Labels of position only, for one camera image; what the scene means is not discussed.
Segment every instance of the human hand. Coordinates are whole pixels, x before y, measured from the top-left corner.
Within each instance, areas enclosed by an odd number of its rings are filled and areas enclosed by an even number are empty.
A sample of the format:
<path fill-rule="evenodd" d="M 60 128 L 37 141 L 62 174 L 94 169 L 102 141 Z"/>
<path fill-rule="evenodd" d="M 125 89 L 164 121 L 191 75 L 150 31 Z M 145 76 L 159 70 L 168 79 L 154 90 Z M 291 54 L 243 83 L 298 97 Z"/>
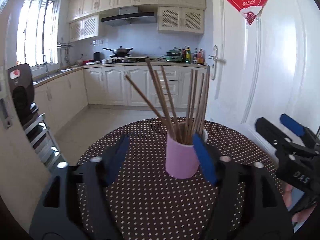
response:
<path fill-rule="evenodd" d="M 286 207 L 290 207 L 292 204 L 292 197 L 291 197 L 291 192 L 292 192 L 293 186 L 290 184 L 286 183 L 285 189 L 284 189 L 284 195 L 283 195 L 283 200 L 284 200 L 284 204 Z M 292 216 L 292 222 L 303 222 L 306 221 L 308 219 L 308 217 L 310 216 L 310 214 L 313 212 L 313 210 L 315 209 L 316 205 L 302 210 L 298 213 L 295 213 Z"/>

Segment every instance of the cup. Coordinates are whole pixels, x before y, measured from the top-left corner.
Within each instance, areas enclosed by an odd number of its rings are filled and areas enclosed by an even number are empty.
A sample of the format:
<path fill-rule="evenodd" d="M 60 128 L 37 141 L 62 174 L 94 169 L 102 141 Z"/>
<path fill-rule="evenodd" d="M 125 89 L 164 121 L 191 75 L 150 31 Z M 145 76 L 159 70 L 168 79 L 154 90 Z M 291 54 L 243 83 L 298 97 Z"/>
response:
<path fill-rule="evenodd" d="M 179 123 L 180 130 L 184 130 L 184 122 Z M 208 132 L 203 129 L 202 139 L 208 140 Z M 185 145 L 173 140 L 167 134 L 167 149 L 165 157 L 165 170 L 176 179 L 188 179 L 196 174 L 199 160 L 193 145 Z"/>

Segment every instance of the kitchen counter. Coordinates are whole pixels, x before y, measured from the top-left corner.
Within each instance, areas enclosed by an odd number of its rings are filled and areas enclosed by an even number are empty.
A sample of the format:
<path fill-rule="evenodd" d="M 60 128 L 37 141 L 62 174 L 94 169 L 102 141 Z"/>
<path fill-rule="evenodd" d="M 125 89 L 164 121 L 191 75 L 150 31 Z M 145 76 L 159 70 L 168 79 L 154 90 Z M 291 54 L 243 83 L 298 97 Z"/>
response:
<path fill-rule="evenodd" d="M 38 82 L 34 82 L 34 88 L 37 88 L 43 84 L 46 84 L 54 79 L 60 78 L 62 76 L 68 75 L 70 73 L 73 73 L 75 71 L 84 69 L 84 68 L 97 68 L 97 67 L 115 67 L 115 66 L 144 66 L 147 65 L 147 63 L 110 63 L 110 64 L 96 64 L 96 65 L 85 65 L 85 66 L 79 66 L 79 67 L 73 67 L 72 70 L 66 71 L 64 73 L 57 73 L 56 75 L 53 75 L 49 78 L 39 80 Z M 187 63 L 175 63 L 175 62 L 167 62 L 167 61 L 151 61 L 152 66 L 177 66 L 177 67 L 198 67 L 198 68 L 207 68 L 207 64 L 204 65 L 197 65 L 197 64 L 187 64 Z"/>

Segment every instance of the brown tablecloth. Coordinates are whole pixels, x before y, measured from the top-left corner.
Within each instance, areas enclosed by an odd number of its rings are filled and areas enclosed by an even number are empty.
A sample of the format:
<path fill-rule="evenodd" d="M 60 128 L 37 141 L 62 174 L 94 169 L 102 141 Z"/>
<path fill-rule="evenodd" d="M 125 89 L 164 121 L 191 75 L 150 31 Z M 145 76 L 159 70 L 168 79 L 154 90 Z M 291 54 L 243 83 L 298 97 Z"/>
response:
<path fill-rule="evenodd" d="M 282 193 L 275 166 L 268 155 L 248 138 L 223 125 L 205 122 L 208 143 L 223 155 L 243 164 L 264 163 Z M 130 136 L 129 151 L 118 179 L 106 189 L 106 198 L 119 230 L 126 240 L 197 240 L 214 209 L 218 188 L 208 183 L 200 169 L 190 179 L 175 179 L 165 171 L 166 128 L 158 118 L 134 122 L 108 133 L 81 156 L 78 164 L 99 156 L 123 134 Z M 244 184 L 238 185 L 233 228 L 238 226 Z M 82 218 L 92 231 L 86 209 L 85 185 L 78 185 Z"/>

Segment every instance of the wok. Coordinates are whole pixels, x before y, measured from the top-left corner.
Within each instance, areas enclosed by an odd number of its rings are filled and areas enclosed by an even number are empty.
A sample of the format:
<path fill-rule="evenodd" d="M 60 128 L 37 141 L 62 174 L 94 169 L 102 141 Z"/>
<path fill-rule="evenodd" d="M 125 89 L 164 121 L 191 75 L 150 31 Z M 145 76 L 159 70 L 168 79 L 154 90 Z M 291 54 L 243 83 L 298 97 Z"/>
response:
<path fill-rule="evenodd" d="M 119 49 L 106 49 L 106 50 L 112 51 L 113 54 L 115 54 L 117 56 L 124 56 L 124 55 L 128 54 L 130 50 L 133 50 L 133 48 L 131 48 L 131 49 L 123 49 L 122 46 L 120 46 Z"/>

